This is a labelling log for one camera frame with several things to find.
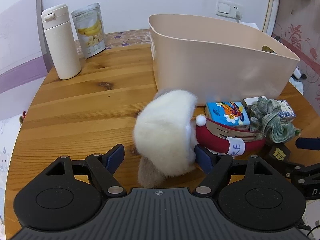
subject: white tumbler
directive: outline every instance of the white tumbler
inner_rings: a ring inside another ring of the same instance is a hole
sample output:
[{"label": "white tumbler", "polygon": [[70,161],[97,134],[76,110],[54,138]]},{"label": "white tumbler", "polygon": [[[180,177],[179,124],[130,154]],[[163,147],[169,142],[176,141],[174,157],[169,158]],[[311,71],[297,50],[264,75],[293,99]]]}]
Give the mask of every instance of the white tumbler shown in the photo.
[{"label": "white tumbler", "polygon": [[44,35],[54,67],[60,79],[69,79],[81,70],[73,38],[68,6],[60,4],[46,9],[41,15]]}]

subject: white plush toy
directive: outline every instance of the white plush toy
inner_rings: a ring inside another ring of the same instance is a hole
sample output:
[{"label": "white plush toy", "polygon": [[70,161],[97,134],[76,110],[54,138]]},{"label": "white plush toy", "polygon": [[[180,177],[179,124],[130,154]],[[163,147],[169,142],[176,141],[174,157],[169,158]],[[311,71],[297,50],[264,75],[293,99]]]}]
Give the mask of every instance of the white plush toy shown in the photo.
[{"label": "white plush toy", "polygon": [[165,177],[190,172],[196,158],[194,127],[190,124],[196,96],[185,90],[157,96],[137,117],[133,130],[141,155],[138,182],[143,187],[154,187]]}]

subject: white pom-pom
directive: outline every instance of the white pom-pom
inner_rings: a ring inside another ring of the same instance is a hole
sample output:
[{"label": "white pom-pom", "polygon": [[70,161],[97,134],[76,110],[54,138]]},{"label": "white pom-pom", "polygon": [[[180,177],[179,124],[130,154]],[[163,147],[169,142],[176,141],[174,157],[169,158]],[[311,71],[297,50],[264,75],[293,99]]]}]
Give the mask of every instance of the white pom-pom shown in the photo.
[{"label": "white pom-pom", "polygon": [[201,114],[196,117],[197,126],[204,126],[206,122],[207,122],[207,118],[205,117],[205,115]]}]

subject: plastic bin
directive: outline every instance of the plastic bin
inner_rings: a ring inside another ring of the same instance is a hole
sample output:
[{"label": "plastic bin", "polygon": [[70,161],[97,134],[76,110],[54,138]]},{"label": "plastic bin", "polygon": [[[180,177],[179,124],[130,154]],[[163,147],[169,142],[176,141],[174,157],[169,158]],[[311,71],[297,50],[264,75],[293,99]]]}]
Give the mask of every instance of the plastic bin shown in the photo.
[{"label": "plastic bin", "polygon": [[[184,89],[206,102],[277,98],[299,57],[267,34],[235,22],[193,15],[149,17],[158,90]],[[268,46],[276,54],[262,51]]]}]

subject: wooden table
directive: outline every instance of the wooden table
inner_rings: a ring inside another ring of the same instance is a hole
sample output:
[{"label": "wooden table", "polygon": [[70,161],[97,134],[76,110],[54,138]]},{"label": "wooden table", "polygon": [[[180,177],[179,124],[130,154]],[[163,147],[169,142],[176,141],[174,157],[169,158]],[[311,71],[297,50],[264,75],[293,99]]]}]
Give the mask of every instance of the wooden table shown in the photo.
[{"label": "wooden table", "polygon": [[[6,186],[7,239],[20,229],[12,208],[15,195],[60,155],[84,159],[121,143],[125,147],[125,159],[115,177],[127,191],[139,186],[140,157],[132,154],[132,130],[138,112],[157,91],[150,46],[113,48],[81,61],[81,73],[70,80],[60,80],[54,68],[49,72],[23,122]],[[286,99],[295,110],[297,117],[293,123],[302,129],[302,136],[320,136],[320,117],[290,83],[280,99]],[[200,113],[204,113],[203,107],[195,111]],[[294,149],[292,161],[304,165],[320,162],[319,153],[295,149],[294,140],[287,145]],[[193,189],[203,177],[202,171],[196,169],[185,176],[168,179],[161,187]]]}]

